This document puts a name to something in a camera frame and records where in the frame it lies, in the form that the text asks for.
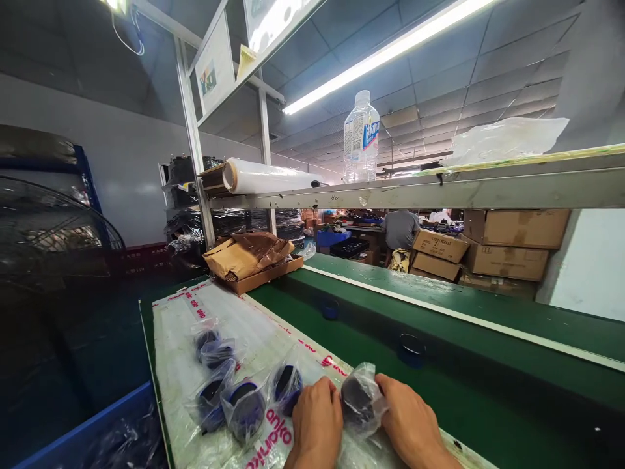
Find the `hand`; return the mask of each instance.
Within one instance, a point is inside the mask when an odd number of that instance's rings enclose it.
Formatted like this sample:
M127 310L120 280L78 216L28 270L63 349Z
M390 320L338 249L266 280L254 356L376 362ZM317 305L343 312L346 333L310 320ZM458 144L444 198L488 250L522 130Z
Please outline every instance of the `hand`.
M411 469L462 469L445 449L436 415L411 387L376 375L376 383L389 404L382 427L400 458Z
M331 469L339 457L343 414L328 377L306 386L293 410L294 443L285 468Z

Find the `person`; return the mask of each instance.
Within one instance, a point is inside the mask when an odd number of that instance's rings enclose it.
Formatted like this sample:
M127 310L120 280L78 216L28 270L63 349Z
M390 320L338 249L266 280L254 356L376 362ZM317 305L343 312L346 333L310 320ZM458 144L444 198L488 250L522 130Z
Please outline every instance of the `person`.
M415 235L421 229L419 217L405 208L390 212L380 225L386 231L386 267L391 261L391 253L396 249L410 252Z
M388 411L382 427L410 469L462 469L443 444L436 415L409 386L376 375ZM343 416L340 393L328 377L306 386L293 411L293 448L285 469L332 469L340 452Z

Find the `ceiling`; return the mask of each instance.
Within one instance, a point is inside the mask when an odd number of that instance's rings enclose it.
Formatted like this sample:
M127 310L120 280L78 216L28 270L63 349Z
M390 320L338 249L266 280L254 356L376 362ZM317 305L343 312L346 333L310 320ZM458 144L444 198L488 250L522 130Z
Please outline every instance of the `ceiling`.
M150 0L203 36L219 0ZM446 0L327 0L262 67L287 102L346 70L446 5ZM342 126L361 89L382 116L380 163L427 162L454 135L505 117L548 117L555 107L580 0L500 0L493 8L335 91L284 115L268 113L273 152L342 168ZM242 0L227 15L233 57L245 42ZM116 22L133 40L130 24ZM171 35L139 17L146 53L117 39L99 0L0 0L0 71L85 98L184 124ZM189 58L195 51L189 51ZM257 96L244 87L201 127L260 143Z

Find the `plastic wrap roll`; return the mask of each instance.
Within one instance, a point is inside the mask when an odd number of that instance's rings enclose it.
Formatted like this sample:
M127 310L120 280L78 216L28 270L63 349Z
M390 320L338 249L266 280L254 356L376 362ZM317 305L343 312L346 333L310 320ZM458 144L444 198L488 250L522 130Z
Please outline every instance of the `plastic wrap roll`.
M226 161L223 185L233 194L258 194L319 187L323 176L237 158Z

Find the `cable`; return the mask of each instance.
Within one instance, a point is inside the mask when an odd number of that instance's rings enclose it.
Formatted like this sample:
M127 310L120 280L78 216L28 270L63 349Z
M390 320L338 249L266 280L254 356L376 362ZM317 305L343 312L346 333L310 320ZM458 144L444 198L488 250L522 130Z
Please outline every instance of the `cable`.
M142 56L145 53L145 47L143 46L143 37L142 37L142 34L141 34L141 29L139 28L139 22L137 21L137 13L136 13L134 8L131 8L131 10L130 10L130 20L132 21L132 24L134 25L135 29L137 30L137 37L139 38L139 46L140 46L139 47L139 52L135 51L132 47L127 45L127 43L125 43L125 41L121 38L121 36L117 32L117 28L115 27L115 13L113 13L113 10L111 10L111 24L113 25L113 30L115 31L115 34L117 35L117 38L132 53L134 53L134 54L136 54L138 56Z

